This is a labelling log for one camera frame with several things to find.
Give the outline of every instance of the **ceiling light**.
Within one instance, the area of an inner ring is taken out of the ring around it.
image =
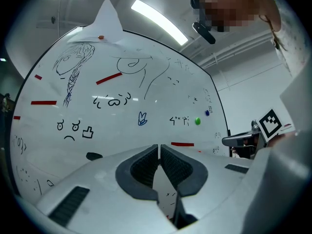
[[[158,24],[165,31],[167,31],[180,45],[185,44],[188,40],[183,35],[183,33],[166,17],[160,14],[157,10],[153,9],[151,6],[143,3],[140,0],[136,0],[131,6],[131,9],[141,13],[146,16],[154,23]]]

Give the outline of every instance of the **red line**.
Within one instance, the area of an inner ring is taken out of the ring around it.
[[[114,75],[112,75],[112,76],[106,77],[106,78],[104,78],[104,79],[102,79],[102,80],[98,80],[98,81],[97,81],[97,85],[99,85],[99,84],[101,84],[101,83],[103,83],[103,82],[105,82],[105,81],[107,81],[107,80],[110,80],[110,79],[113,79],[113,78],[115,78],[115,77],[121,76],[121,75],[122,75],[122,73],[119,72],[119,73],[114,74]]]
[[[37,78],[37,79],[39,79],[39,80],[41,80],[41,79],[42,79],[42,77],[41,77],[41,76],[39,76],[39,75],[35,75],[35,78]]]
[[[31,105],[56,105],[56,100],[33,100]]]
[[[174,146],[194,146],[194,143],[179,143],[179,142],[171,142]]]

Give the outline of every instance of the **ceiling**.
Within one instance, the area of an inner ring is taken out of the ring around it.
[[[180,46],[162,28],[131,9],[135,0],[110,1],[118,13],[123,29],[156,39],[178,50],[194,62],[199,63],[203,68],[208,67],[205,60],[212,53],[217,53],[229,46],[235,46],[240,41],[241,44],[244,44],[243,39],[253,39],[257,34],[268,30],[264,22],[256,20],[250,23],[248,27],[230,28],[230,32],[212,32],[216,43],[210,45],[192,28],[196,15],[190,7],[190,0],[141,0],[162,13],[183,32],[188,41]],[[104,0],[36,0],[36,11],[32,12],[32,16],[36,14],[34,27],[36,29],[50,29],[53,32],[40,35],[40,37],[39,34],[33,33],[41,41],[39,44],[41,47],[28,49],[29,56],[39,58],[44,50],[57,40],[58,11],[60,35],[63,35],[76,26],[93,23],[103,2]],[[56,18],[54,24],[51,23],[51,17]]]

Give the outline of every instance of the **blue drawing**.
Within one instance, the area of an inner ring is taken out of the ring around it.
[[[143,126],[143,125],[147,122],[147,120],[145,119],[145,117],[146,117],[146,113],[143,113],[143,114],[142,114],[142,112],[140,112],[140,113],[138,114],[138,122],[137,122],[137,124],[138,124],[139,126]]]

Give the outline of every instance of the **whiteboard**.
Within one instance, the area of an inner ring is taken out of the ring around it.
[[[19,193],[35,204],[90,162],[151,144],[229,156],[210,75],[175,50],[125,32],[117,43],[59,39],[35,64],[14,111],[10,156]]]

